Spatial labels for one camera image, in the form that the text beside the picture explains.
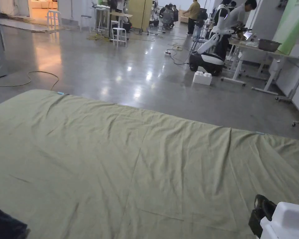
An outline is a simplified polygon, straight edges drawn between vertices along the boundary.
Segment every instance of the white foam block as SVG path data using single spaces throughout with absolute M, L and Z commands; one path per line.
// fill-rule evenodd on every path
M 212 75 L 210 73 L 204 73 L 201 71 L 196 71 L 194 75 L 193 82 L 203 85 L 211 85 Z

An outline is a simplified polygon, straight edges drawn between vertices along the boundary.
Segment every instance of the polished floor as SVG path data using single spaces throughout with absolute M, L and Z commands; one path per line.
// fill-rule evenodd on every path
M 29 71 L 48 71 L 60 78 L 54 91 L 299 139 L 299 125 L 291 126 L 299 120 L 295 106 L 251 90 L 264 87 L 263 81 L 246 78 L 245 88 L 218 78 L 211 87 L 193 84 L 188 65 L 176 65 L 164 53 L 178 43 L 183 46 L 178 50 L 183 50 L 175 58 L 187 58 L 192 42 L 185 35 L 185 25 L 156 39 L 131 33 L 127 48 L 87 40 L 88 31 L 79 29 L 49 34 L 3 26 L 2 31 L 9 75 L 0 78 L 0 85 L 25 83 Z M 32 73 L 31 78 L 22 87 L 0 87 L 0 103 L 31 89 L 49 90 L 56 81 L 43 73 Z

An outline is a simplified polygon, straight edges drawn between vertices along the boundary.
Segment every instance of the wooden panel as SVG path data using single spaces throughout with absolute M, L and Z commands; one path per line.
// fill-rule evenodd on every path
M 152 0 L 129 0 L 128 14 L 133 15 L 130 19 L 133 27 L 146 30 L 150 23 L 149 18 L 152 9 L 152 2 Z

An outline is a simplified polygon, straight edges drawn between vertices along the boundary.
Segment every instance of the white robot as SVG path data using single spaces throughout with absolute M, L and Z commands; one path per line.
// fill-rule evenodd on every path
M 224 35 L 231 35 L 235 32 L 233 29 L 226 27 L 230 19 L 228 7 L 221 4 L 216 11 L 219 13 L 218 24 L 211 31 L 210 36 L 212 37 L 189 57 L 190 70 L 197 71 L 200 66 L 204 69 L 204 72 L 211 73 L 213 76 L 218 76 L 221 73 L 224 61 L 218 55 L 207 53 L 207 51 L 220 43 Z

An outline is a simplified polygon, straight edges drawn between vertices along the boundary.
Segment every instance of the white stool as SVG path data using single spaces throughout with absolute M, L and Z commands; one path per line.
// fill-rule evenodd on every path
M 124 29 L 124 28 L 119 28 L 119 27 L 113 27 L 112 28 L 112 36 L 113 36 L 113 45 L 115 45 L 115 43 L 114 43 L 114 30 L 116 30 L 116 33 L 117 33 L 117 36 L 116 36 L 116 41 L 117 41 L 117 46 L 119 47 L 119 41 L 120 41 L 120 39 L 119 38 L 121 38 L 121 37 L 118 37 L 118 36 L 120 36 L 120 34 L 119 34 L 119 30 L 122 30 L 122 31 L 124 31 L 125 32 L 125 47 L 126 47 L 126 39 L 127 39 L 127 37 L 126 37 L 126 30 Z
M 56 22 L 55 22 L 55 16 L 56 16 L 56 14 L 58 14 L 59 27 L 61 27 L 62 26 L 61 13 L 59 11 L 56 11 L 56 10 L 48 10 L 48 12 L 46 14 L 48 28 L 49 28 L 49 17 L 51 19 L 51 27 L 53 26 L 52 25 L 52 14 L 53 14 L 53 19 L 54 19 L 54 29 L 56 29 Z
M 91 24 L 90 24 L 90 20 L 91 20 L 92 16 L 81 15 L 81 19 L 80 19 L 80 31 L 82 31 L 82 18 L 88 19 L 88 27 L 89 27 L 89 31 L 90 31 L 90 33 L 91 33 Z
M 119 22 L 118 21 L 111 21 L 111 27 L 110 27 L 110 32 L 112 32 L 112 26 L 113 24 L 117 24 L 117 27 L 119 27 Z

